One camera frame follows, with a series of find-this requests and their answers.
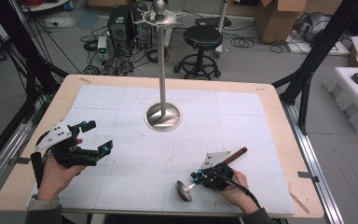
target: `box flap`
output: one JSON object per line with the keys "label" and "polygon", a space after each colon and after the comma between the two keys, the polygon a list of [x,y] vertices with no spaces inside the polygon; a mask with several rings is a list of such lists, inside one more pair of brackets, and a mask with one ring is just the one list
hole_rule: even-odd
{"label": "box flap", "polygon": [[264,7],[268,6],[269,3],[272,2],[272,0],[260,0],[261,4],[263,4]]}
{"label": "box flap", "polygon": [[307,0],[278,0],[278,11],[302,12]]}

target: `gray sleeve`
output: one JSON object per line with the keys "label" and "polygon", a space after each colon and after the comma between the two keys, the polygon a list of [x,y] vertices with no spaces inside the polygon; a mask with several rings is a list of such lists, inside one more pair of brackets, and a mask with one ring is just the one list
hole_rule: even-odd
{"label": "gray sleeve", "polygon": [[242,220],[245,224],[273,224],[264,208],[260,208],[252,214],[243,217]]}
{"label": "gray sleeve", "polygon": [[26,224],[62,224],[62,206],[55,209],[35,210],[27,214]]}

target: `black stool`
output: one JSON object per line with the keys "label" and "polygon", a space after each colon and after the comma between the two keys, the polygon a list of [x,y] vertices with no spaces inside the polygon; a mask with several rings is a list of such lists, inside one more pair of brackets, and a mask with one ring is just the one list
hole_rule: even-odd
{"label": "black stool", "polygon": [[[178,73],[183,68],[186,71],[185,79],[190,75],[207,77],[209,80],[211,80],[211,74],[214,74],[215,77],[220,77],[222,73],[218,70],[216,62],[211,57],[205,56],[204,51],[219,47],[223,42],[222,34],[212,26],[198,25],[186,29],[183,38],[194,49],[199,49],[199,52],[186,56],[173,68],[173,71]],[[211,63],[203,63],[204,58]]]}

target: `gray floor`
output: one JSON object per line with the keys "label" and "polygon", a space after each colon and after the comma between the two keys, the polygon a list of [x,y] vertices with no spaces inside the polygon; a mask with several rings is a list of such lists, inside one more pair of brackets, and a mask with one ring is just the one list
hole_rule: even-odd
{"label": "gray floor", "polygon": [[[72,28],[55,30],[51,36],[64,50],[75,66],[82,71],[87,65],[87,52],[83,49],[80,37],[90,35],[90,31],[106,25],[103,13],[87,9],[84,1],[78,1],[77,9],[69,14],[75,18]],[[54,16],[62,9],[56,8],[37,14],[39,18]],[[195,15],[186,14],[179,20],[186,28],[194,24]],[[252,24],[248,18],[230,18],[230,30]],[[184,29],[174,29],[168,47],[170,55],[166,65],[166,78],[183,78],[184,74],[175,74],[173,67],[187,54],[196,52],[182,39]],[[256,36],[254,27],[238,31],[225,31],[245,36]],[[48,50],[53,62],[65,71],[77,74],[75,68],[56,48],[46,34]],[[295,72],[306,58],[305,54],[289,53],[286,46],[281,46],[282,53],[271,51],[271,46],[256,44],[252,48],[235,48],[229,39],[223,43],[223,53],[217,61],[222,76],[213,77],[213,81],[272,83]],[[144,58],[135,66],[147,62]],[[324,176],[335,197],[339,211],[345,223],[358,223],[358,133],[325,90],[322,82],[335,67],[348,66],[345,56],[328,56],[317,70],[311,84],[310,103],[307,118],[307,131],[310,141],[324,171]],[[147,63],[135,69],[129,76],[158,77],[158,65]],[[0,61],[0,133],[13,118],[25,100],[24,90],[11,60]],[[0,177],[0,188],[10,173],[8,166]],[[85,215],[69,214],[76,223],[86,223]],[[23,223],[25,213],[0,212],[0,223]],[[328,223],[322,219],[292,219],[289,223]]]}

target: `brown handle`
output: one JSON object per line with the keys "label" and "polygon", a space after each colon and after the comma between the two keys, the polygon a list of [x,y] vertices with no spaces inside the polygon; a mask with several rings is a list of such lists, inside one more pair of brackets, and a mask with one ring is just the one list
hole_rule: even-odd
{"label": "brown handle", "polygon": [[236,153],[232,154],[230,157],[228,157],[227,159],[225,159],[223,161],[224,164],[228,165],[229,163],[231,163],[232,161],[234,161],[235,159],[237,159],[239,156],[241,156],[243,153],[245,153],[246,151],[248,151],[248,148],[243,147],[240,150],[238,150]]}

